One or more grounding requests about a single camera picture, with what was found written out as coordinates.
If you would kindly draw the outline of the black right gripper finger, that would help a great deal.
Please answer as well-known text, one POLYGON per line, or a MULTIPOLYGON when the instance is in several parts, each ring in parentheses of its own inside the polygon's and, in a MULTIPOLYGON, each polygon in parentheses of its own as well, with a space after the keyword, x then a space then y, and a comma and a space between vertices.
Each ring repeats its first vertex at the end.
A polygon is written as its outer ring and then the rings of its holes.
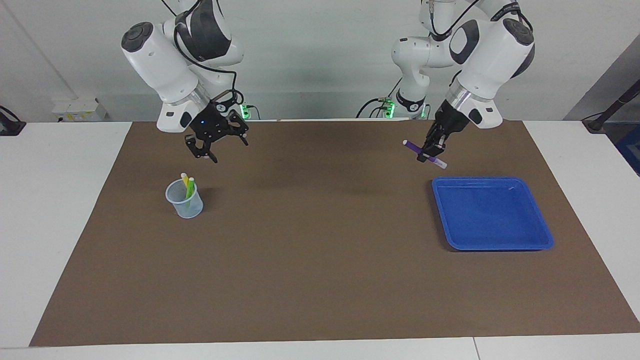
POLYGON ((228 123, 227 135, 238 137, 245 146, 249 146, 249 142, 246 139, 249 126, 244 121, 243 117, 240 114, 238 114, 237 111, 230 111, 227 116, 227 123, 228 123))
POLYGON ((211 151, 211 145, 218 140, 219 137, 211 133, 187 134, 184 137, 185 145, 195 158, 208 158, 215 164, 218 163, 218 158, 211 151))

